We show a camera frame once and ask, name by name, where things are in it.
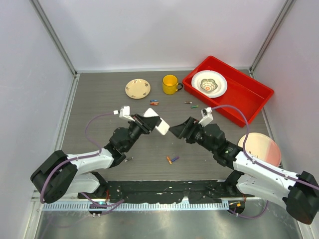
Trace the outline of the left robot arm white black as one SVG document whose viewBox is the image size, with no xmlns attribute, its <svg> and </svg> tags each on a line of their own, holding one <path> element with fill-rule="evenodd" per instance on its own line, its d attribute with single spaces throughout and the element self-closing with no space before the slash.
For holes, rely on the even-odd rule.
<svg viewBox="0 0 319 239">
<path fill-rule="evenodd" d="M 30 180 L 40 193 L 40 202 L 51 204 L 66 194 L 79 193 L 86 199 L 100 199 L 106 195 L 107 182 L 98 169 L 118 166 L 126 158 L 141 135 L 157 130 L 165 135 L 168 124 L 152 109 L 144 115 L 123 115 L 128 127 L 113 131 L 108 144 L 93 152 L 66 154 L 53 152 L 31 175 Z"/>
</svg>

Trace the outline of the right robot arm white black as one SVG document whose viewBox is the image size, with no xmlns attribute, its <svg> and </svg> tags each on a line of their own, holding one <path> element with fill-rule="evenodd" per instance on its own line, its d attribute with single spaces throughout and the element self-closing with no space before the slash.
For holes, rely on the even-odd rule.
<svg viewBox="0 0 319 239">
<path fill-rule="evenodd" d="M 169 131 L 187 143 L 197 143 L 213 154 L 222 166 L 233 169 L 225 191 L 235 197 L 240 193 L 275 203 L 297 221 L 310 225 L 319 211 L 319 185 L 315 177 L 273 166 L 228 141 L 217 124 L 202 126 L 189 117 Z"/>
</svg>

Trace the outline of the white remote control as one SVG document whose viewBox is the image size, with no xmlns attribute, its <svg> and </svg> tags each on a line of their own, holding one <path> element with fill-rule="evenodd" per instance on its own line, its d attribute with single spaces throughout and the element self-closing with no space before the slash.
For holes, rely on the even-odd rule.
<svg viewBox="0 0 319 239">
<path fill-rule="evenodd" d="M 143 114 L 144 117 L 159 117 L 159 122 L 155 126 L 155 129 L 161 134 L 166 135 L 170 126 L 169 124 L 164 121 L 152 108 L 148 108 L 145 113 Z"/>
</svg>

